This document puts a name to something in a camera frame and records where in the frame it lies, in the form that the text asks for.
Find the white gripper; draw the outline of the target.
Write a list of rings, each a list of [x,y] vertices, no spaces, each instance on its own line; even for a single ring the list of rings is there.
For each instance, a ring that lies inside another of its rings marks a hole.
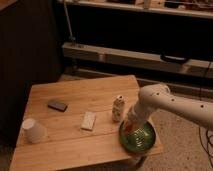
[[[133,124],[133,129],[138,129],[147,122],[147,117],[135,111],[135,107],[131,106],[124,119],[124,128],[126,124]]]

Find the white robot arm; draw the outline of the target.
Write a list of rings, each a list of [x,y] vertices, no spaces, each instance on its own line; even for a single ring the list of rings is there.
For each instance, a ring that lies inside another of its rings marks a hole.
[[[137,102],[127,113],[124,126],[130,131],[136,130],[143,126],[157,109],[177,114],[213,131],[213,103],[172,95],[166,84],[142,87]]]

